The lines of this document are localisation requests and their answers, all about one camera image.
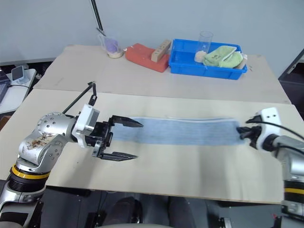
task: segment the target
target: yellow ring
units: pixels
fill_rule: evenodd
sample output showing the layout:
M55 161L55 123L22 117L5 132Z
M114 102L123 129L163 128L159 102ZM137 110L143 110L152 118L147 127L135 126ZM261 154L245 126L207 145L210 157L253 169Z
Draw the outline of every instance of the yellow ring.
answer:
M304 190L302 190L302 189L286 188L286 189L285 189L285 192L297 193L297 194L302 194L302 195L304 195Z
M43 178L46 178L49 176L50 172L47 173L47 174L43 174L43 175L29 175L29 174L24 174L22 172L19 172L18 170L16 170L16 167L15 165L13 165L11 167L11 170L12 172L18 176L18 177L21 177L21 178L24 178L24 179L32 179L32 180L37 180L37 179L43 179Z

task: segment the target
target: red sponge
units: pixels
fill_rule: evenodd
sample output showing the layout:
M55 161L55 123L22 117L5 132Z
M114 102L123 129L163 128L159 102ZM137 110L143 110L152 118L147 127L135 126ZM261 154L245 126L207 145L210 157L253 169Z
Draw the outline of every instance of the red sponge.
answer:
M158 72L164 72L168 67L169 55L164 55L157 63L151 60L151 54L155 49L148 48L141 44L134 44L127 48L126 59L141 66Z

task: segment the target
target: green towel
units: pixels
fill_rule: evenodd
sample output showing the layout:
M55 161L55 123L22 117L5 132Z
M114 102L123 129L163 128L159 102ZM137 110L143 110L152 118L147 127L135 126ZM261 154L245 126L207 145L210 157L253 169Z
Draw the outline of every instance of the green towel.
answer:
M219 66L220 61L227 59L237 48L232 46L220 46L218 49L205 55L203 63L207 66Z
M234 68L238 66L243 60L243 56L239 51L233 52L227 59L224 61L220 61L218 66L219 67L226 67L226 68Z

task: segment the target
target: wooden table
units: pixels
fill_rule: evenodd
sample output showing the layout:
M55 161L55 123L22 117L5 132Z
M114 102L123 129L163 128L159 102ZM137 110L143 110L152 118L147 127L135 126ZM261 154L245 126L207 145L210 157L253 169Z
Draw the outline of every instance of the wooden table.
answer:
M40 117L64 110L78 94L47 89L34 89L29 94L0 132L0 179L9 174L20 142L31 133ZM97 95L95 108L101 111L98 121L106 121L113 114L161 118L232 117L244 125L258 110L275 106L282 125L304 134L304 123L290 104ZM78 114L90 96L91 93L86 94L68 114ZM265 203L279 203L283 198L279 161L270 153L251 148L248 142L237 146L176 146L113 141L107 151L131 153L139 158L104 161L91 156L92 148L82 149L76 143L68 143L47 184Z
M121 57L109 58L99 46L65 48L34 88L83 91L96 81L97 91L113 94L272 102L290 104L261 55L248 56L248 71L239 80L159 73Z

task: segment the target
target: blue towel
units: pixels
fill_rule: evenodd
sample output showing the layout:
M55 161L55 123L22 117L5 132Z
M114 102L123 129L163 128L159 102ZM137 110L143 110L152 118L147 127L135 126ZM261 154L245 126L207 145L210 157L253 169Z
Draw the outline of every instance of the blue towel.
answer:
M113 140L169 145L237 145L243 144L234 119L158 119L132 118L143 127L112 128Z

